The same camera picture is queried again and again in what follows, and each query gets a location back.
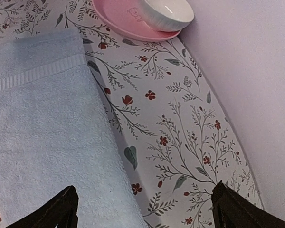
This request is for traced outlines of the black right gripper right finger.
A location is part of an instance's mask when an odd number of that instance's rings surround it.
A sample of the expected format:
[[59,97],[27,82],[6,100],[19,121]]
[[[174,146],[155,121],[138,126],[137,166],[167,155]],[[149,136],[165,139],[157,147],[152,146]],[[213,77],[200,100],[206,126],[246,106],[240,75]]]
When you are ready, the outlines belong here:
[[285,221],[253,205],[220,181],[211,195],[216,228],[285,228]]

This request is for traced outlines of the light blue towel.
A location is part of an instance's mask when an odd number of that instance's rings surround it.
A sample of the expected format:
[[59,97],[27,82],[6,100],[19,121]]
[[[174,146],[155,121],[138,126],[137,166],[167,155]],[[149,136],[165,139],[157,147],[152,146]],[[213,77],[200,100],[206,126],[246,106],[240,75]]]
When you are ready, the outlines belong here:
[[30,218],[61,190],[75,207],[47,223],[144,228],[83,40],[74,30],[0,45],[0,206],[7,224]]

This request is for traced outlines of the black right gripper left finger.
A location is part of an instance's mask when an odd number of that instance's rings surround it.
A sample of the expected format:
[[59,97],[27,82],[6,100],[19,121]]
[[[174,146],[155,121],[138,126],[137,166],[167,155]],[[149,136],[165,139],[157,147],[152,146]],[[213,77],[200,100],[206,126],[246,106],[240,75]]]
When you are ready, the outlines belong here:
[[73,185],[65,187],[33,213],[7,228],[77,228],[78,194]]

